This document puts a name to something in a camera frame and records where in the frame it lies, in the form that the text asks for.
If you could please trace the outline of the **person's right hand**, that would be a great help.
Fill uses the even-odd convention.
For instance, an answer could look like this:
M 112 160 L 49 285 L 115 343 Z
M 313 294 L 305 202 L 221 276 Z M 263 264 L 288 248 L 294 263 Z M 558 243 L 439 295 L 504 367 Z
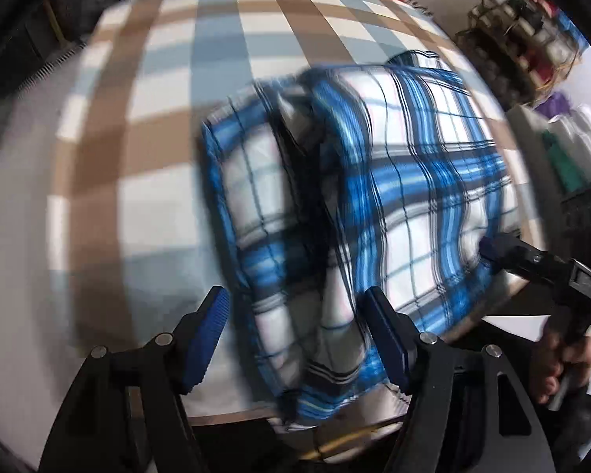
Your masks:
M 577 342 L 566 345 L 564 334 L 569 317 L 556 312 L 543 325 L 536 343 L 532 369 L 531 390 L 536 402 L 549 402 L 559 390 L 559 378 L 565 369 L 572 372 L 572 387 L 586 387 L 591 380 L 591 337 L 585 335 Z

